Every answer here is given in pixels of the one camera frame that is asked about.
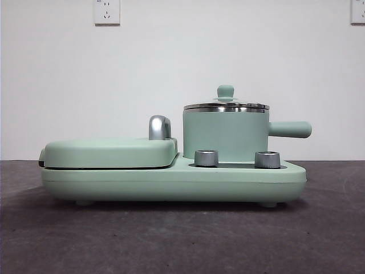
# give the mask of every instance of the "pot lid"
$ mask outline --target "pot lid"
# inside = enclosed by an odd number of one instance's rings
[[[228,84],[219,86],[217,89],[218,97],[214,98],[211,103],[190,104],[184,107],[184,110],[191,110],[194,108],[257,108],[261,110],[268,110],[270,107],[259,103],[244,103],[233,97],[234,87]]]

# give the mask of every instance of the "electrical socket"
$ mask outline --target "electrical socket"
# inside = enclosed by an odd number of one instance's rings
[[[365,0],[351,0],[351,24],[365,26]]]
[[[96,26],[120,25],[120,0],[94,0]]]

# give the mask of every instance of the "silver handle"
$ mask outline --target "silver handle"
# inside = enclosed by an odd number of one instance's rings
[[[149,119],[150,140],[165,140],[171,138],[171,122],[162,115],[154,115]]]

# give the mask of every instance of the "cooking pot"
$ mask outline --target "cooking pot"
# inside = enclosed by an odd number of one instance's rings
[[[184,107],[184,157],[194,159],[197,150],[216,150],[223,162],[254,161],[267,151],[267,137],[307,138],[307,122],[269,122],[269,106],[242,103],[233,97],[233,86],[218,88],[211,103]]]

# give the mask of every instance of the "stainless steel rim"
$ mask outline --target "stainless steel rim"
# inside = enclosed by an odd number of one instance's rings
[[[259,108],[269,110],[270,107],[265,104],[251,104],[251,103],[204,103],[204,104],[190,104],[184,107],[184,110],[190,110],[195,108]]]
[[[184,112],[254,112],[254,113],[269,113],[269,110],[264,108],[251,107],[201,107],[189,108]]]

